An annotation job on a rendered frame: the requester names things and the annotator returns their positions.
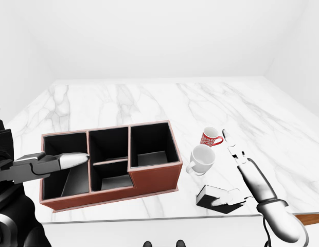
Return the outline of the red patterned mug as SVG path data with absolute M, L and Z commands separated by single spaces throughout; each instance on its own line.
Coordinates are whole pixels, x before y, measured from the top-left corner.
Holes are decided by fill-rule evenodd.
M 202 133 L 200 144 L 213 147 L 223 143 L 224 138 L 219 135 L 219 132 L 214 127 L 205 127 Z

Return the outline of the red-brown desk caddy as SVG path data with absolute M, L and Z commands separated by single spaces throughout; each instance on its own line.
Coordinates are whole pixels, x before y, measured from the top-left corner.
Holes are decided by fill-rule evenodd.
M 90 157 L 41 180 L 40 203 L 54 212 L 174 192 L 183 164 L 168 120 L 47 133 L 42 150 Z

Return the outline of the white mug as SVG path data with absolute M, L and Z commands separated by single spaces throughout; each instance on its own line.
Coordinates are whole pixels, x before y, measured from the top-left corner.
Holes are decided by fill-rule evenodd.
M 215 159 L 216 155 L 211 147 L 205 144 L 197 145 L 191 152 L 190 163 L 186 168 L 186 172 L 188 174 L 196 172 L 203 175 L 212 167 Z

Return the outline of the black book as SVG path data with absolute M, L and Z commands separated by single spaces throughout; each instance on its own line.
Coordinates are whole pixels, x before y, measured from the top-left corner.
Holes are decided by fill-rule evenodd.
M 246 203 L 245 197 L 239 189 L 225 190 L 204 185 L 196 196 L 196 205 L 228 214 L 242 207 Z

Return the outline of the brown wooden strip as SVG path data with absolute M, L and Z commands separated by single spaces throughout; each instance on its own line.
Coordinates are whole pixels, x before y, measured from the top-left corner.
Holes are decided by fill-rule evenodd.
M 298 220 L 302 222 L 304 226 L 318 224 L 319 223 L 319 213 L 318 214 L 294 214 Z

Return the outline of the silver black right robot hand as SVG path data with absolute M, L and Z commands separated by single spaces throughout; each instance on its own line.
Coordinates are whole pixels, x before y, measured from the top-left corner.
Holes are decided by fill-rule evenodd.
M 246 186 L 258 203 L 257 208 L 278 204 L 281 204 L 283 208 L 288 207 L 289 205 L 285 200 L 278 198 L 272 185 L 258 165 L 245 155 L 245 152 L 237 146 L 235 140 L 226 129 L 222 130 L 222 135 L 227 142 L 229 153 L 237 163 L 237 168 Z

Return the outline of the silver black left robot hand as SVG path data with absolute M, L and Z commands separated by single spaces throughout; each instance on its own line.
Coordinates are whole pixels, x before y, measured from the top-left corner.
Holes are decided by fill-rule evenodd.
M 51 174 L 70 169 L 86 163 L 90 156 L 86 153 L 73 152 L 59 155 L 47 155 L 44 152 L 24 155 L 12 161 L 0 162 L 2 165 L 9 164 L 5 168 L 0 168 L 0 182 L 13 181 L 15 184 L 47 178 Z

